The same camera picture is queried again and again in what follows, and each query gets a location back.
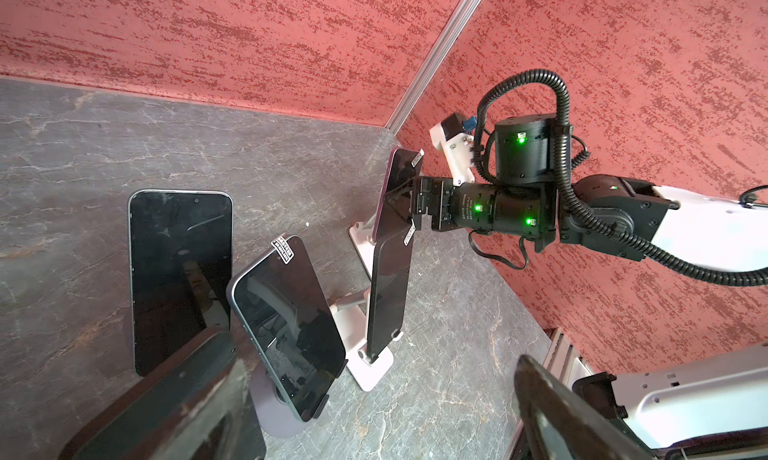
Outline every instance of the smartphone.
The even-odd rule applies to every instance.
[[[146,376],[209,326],[230,327],[232,198],[143,189],[128,201],[134,366]]]
[[[411,196],[403,189],[421,173],[423,152],[392,150],[376,216],[368,301],[366,354],[374,362],[389,342],[399,335],[406,313],[408,275],[416,231],[410,214]]]
[[[402,195],[391,195],[421,173],[423,157],[423,152],[410,149],[392,150],[373,226],[374,241],[410,228],[410,193],[406,190]]]
[[[279,247],[235,275],[226,297],[280,397],[308,422],[322,411],[346,352],[301,238],[291,236]]]

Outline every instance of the marble table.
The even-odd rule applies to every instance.
[[[370,284],[346,229],[376,205],[395,145],[385,129],[5,79],[0,138],[0,458],[54,457],[138,381],[126,244],[137,189],[228,192],[235,270],[288,233],[329,298]],[[515,362],[542,359],[549,341],[466,232],[414,241],[387,377],[365,393],[345,372],[310,428],[266,438],[268,458],[503,455]]]

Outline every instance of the black object in foreground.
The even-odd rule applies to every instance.
[[[534,460],[651,459],[530,356],[518,360],[514,390]]]
[[[60,460],[263,460],[249,375],[232,335],[209,328],[64,446]]]

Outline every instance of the white phone stand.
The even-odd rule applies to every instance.
[[[359,305],[367,303],[370,295],[371,289],[366,289],[347,295],[330,306],[336,328],[339,329],[339,335],[344,342],[346,368],[355,378],[357,385],[365,392],[370,392],[395,362],[389,347],[379,354],[375,362],[367,361],[365,347],[368,319]]]
[[[355,245],[362,265],[366,267],[368,278],[372,278],[373,275],[373,249],[376,247],[376,243],[373,241],[373,226],[375,222],[376,215],[372,216],[367,222],[355,223],[350,228],[350,238]]]

